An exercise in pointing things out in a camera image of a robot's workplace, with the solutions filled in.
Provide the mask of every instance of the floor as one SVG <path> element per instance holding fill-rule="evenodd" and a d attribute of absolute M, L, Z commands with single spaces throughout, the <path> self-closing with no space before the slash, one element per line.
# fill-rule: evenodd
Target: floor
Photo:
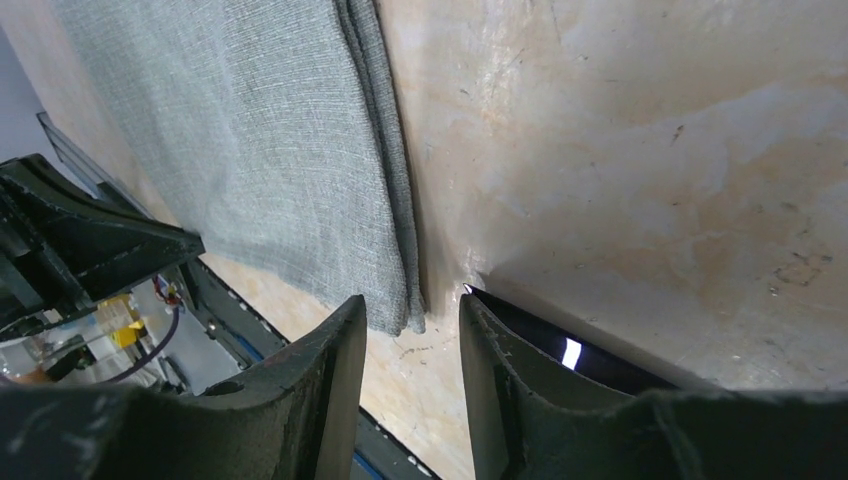
<path fill-rule="evenodd" d="M 723 387 L 848 388 L 848 3 L 378 8 L 431 314 L 369 333 L 362 404 L 436 473 L 472 476 L 463 281 Z M 45 2 L 0 21 L 57 126 L 172 220 Z M 328 312 L 206 260 L 288 336 Z"/>

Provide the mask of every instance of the cloth fold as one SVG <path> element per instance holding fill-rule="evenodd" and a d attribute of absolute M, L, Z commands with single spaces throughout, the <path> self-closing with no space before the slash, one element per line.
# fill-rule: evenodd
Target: cloth fold
<path fill-rule="evenodd" d="M 403 137 L 371 0 L 53 0 L 144 170 L 207 250 L 423 333 Z"/>

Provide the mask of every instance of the black cable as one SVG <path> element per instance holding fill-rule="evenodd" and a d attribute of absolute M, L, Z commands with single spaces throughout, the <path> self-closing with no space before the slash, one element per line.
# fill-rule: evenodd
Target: black cable
<path fill-rule="evenodd" d="M 142 368 L 144 368 L 145 365 L 147 365 L 148 363 L 153 361 L 153 359 L 156 358 L 157 355 L 162 353 L 162 350 L 165 348 L 165 346 L 168 345 L 168 343 L 171 341 L 172 338 L 174 338 L 174 334 L 177 333 L 177 326 L 179 324 L 180 324 L 180 307 L 174 306 L 174 317 L 173 317 L 173 320 L 171 321 L 171 328 L 168 329 L 168 333 L 165 334 L 165 337 L 162 338 L 162 341 L 159 342 L 158 345 L 153 347 L 153 350 L 150 350 L 146 354 L 142 355 L 141 358 L 139 358 L 138 361 L 135 362 L 132 367 L 124 370 L 123 372 L 115 375 L 114 377 L 110 378 L 109 380 L 106 380 L 105 382 L 101 382 L 101 383 L 114 383 L 114 382 L 120 382 L 121 380 L 126 380 L 130 375 L 132 375 L 132 374 L 138 372 L 139 370 L 141 370 Z"/>

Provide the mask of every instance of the purple cable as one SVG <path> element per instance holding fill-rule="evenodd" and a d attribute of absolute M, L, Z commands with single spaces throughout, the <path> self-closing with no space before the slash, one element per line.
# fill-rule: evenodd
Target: purple cable
<path fill-rule="evenodd" d="M 159 342 L 158 345 L 153 347 L 153 350 L 147 352 L 147 354 L 145 354 L 145 355 L 142 355 L 142 357 L 139 358 L 138 361 L 135 362 L 132 367 L 124 370 L 123 372 L 115 375 L 114 377 L 110 378 L 109 380 L 106 380 L 105 382 L 101 382 L 101 383 L 115 383 L 115 382 L 120 382 L 121 380 L 126 380 L 130 375 L 132 375 L 133 373 L 144 368 L 145 365 L 147 365 L 148 363 L 151 362 L 151 360 L 156 358 L 156 355 L 159 355 L 160 353 L 162 353 L 162 350 L 165 348 L 166 345 L 168 345 L 168 342 L 170 342 L 171 339 L 174 338 L 174 334 L 177 333 L 177 326 L 179 324 L 180 324 L 180 306 L 175 305 L 174 306 L 174 319 L 171 321 L 171 328 L 168 329 L 168 333 L 165 334 L 165 337 L 162 338 L 162 341 Z"/>

